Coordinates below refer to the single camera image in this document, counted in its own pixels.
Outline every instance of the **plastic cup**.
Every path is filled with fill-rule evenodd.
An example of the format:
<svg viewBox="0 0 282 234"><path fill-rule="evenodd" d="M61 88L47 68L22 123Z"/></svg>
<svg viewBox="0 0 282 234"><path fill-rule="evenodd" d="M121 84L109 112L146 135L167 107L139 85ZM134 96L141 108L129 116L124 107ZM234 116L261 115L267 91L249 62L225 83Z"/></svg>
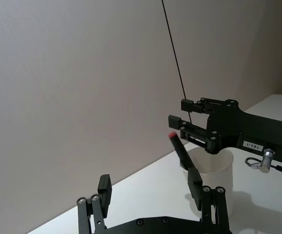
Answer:
<svg viewBox="0 0 282 234"><path fill-rule="evenodd" d="M212 189L218 186L225 188L227 214L230 218L233 214L233 153L228 149L222 149L217 155L211 155L203 148L197 147L189 150L188 155L198 169L203 179L203 185ZM214 211L214 207L212 207L213 221L215 220Z"/></svg>

